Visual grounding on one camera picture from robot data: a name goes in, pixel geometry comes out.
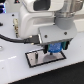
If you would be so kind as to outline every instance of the white housing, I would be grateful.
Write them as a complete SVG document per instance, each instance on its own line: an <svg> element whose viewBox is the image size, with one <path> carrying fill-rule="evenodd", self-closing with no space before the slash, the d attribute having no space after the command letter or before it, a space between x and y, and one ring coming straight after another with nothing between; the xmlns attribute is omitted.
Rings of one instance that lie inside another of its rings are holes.
<svg viewBox="0 0 84 84"><path fill-rule="evenodd" d="M26 6L29 12L36 12L33 9L34 2L36 0L23 0L23 4ZM63 7L64 0L51 0L51 6L48 11L57 11Z"/></svg>

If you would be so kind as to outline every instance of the cable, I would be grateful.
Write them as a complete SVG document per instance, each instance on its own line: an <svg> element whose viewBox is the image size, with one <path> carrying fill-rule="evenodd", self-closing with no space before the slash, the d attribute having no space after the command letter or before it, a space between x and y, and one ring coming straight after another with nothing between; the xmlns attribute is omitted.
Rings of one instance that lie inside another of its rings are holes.
<svg viewBox="0 0 84 84"><path fill-rule="evenodd" d="M40 41L39 41L39 36L38 35L34 35L34 36L31 36L27 39L24 39L24 40L17 40L17 39L11 39L11 38L8 38L8 37L5 37L3 35L0 34L0 38L5 40L5 41L9 41L9 42L13 42L13 43L33 43L33 44L40 44Z"/></svg>

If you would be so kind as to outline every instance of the white device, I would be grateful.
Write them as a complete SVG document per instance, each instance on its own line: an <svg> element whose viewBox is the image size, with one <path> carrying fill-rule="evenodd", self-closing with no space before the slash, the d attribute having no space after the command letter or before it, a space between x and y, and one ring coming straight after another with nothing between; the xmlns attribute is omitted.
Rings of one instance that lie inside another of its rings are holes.
<svg viewBox="0 0 84 84"><path fill-rule="evenodd" d="M53 24L58 26L56 27L57 29L55 28L58 33L58 38L54 38L51 42L72 39L76 36L77 30L73 22L73 16L75 12L81 10L83 6L82 0L23 0L23 3L24 6L21 7L18 18L18 33L22 39L28 38L31 35L37 35L39 31L41 35L41 31L46 31L45 33L50 35L52 29L49 33L48 30L39 30L39 28L47 28L49 25L51 25L51 28L54 28Z"/></svg>

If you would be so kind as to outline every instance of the screw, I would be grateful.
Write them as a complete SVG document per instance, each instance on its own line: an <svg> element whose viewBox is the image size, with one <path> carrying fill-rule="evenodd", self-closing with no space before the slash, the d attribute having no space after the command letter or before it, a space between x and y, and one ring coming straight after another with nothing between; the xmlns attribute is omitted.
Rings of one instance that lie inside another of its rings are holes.
<svg viewBox="0 0 84 84"><path fill-rule="evenodd" d="M67 35L67 32L64 32L65 35Z"/></svg>
<svg viewBox="0 0 84 84"><path fill-rule="evenodd" d="M3 50L3 47L2 46L0 46L0 51L2 51Z"/></svg>
<svg viewBox="0 0 84 84"><path fill-rule="evenodd" d="M48 36L47 36L47 35L45 35L44 37L45 37L45 38L47 38Z"/></svg>
<svg viewBox="0 0 84 84"><path fill-rule="evenodd" d="M15 16L14 14L12 14L12 16Z"/></svg>
<svg viewBox="0 0 84 84"><path fill-rule="evenodd" d="M3 23L0 23L0 26L3 26Z"/></svg>

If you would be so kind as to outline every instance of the white base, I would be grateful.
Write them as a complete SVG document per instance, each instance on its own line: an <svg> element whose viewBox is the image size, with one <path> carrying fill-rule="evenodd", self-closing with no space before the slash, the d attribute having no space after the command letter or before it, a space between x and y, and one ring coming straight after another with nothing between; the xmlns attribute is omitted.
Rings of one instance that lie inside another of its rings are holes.
<svg viewBox="0 0 84 84"><path fill-rule="evenodd" d="M15 17L12 17L11 14L0 15L0 22L4 24L3 27L0 27L0 34L15 38L13 18L17 18L17 14L15 14ZM3 50L0 51L0 84L11 83L84 61L84 33L79 33L71 42L69 49L63 51L67 59L35 68L29 68L25 53L35 49L38 50L41 47L10 43L2 39L0 39L0 46L3 47Z"/></svg>

